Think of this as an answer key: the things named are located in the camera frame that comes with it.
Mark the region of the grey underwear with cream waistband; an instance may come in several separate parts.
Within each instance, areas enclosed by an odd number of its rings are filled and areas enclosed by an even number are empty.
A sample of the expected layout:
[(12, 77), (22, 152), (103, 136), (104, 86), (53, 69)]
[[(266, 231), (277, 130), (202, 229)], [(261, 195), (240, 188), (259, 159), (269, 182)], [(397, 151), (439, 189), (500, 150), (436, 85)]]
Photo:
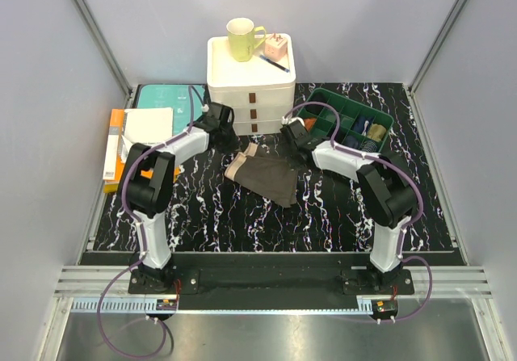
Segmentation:
[(298, 170), (256, 143), (249, 143), (237, 154), (226, 168), (225, 177), (282, 208), (296, 203)]

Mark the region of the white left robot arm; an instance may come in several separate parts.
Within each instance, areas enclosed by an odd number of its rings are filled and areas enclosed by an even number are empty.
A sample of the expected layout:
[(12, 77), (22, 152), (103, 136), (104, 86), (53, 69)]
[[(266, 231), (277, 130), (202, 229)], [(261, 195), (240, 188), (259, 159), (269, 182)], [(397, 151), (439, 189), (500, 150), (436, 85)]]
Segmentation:
[(231, 148), (237, 141), (233, 122), (233, 108), (210, 103), (181, 133), (155, 146), (136, 143), (129, 150), (119, 196), (137, 230), (140, 253), (135, 266), (148, 272), (145, 281), (155, 292), (168, 292), (174, 285), (174, 273), (167, 268), (172, 253), (165, 222), (165, 210), (173, 195), (174, 171), (211, 148), (221, 152)]

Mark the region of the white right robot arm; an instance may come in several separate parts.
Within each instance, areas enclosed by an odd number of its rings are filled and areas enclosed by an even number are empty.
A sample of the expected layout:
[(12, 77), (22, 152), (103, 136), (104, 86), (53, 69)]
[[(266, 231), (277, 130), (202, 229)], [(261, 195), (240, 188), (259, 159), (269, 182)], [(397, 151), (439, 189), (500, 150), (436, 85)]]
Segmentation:
[(370, 253), (373, 265), (367, 284), (385, 293), (396, 283), (393, 272), (402, 262), (402, 246), (409, 225), (423, 213), (422, 195), (402, 166), (397, 153), (367, 153), (339, 145), (333, 139), (317, 139), (302, 119), (282, 119), (281, 133), (303, 160), (320, 170), (357, 182), (368, 215), (374, 221)]

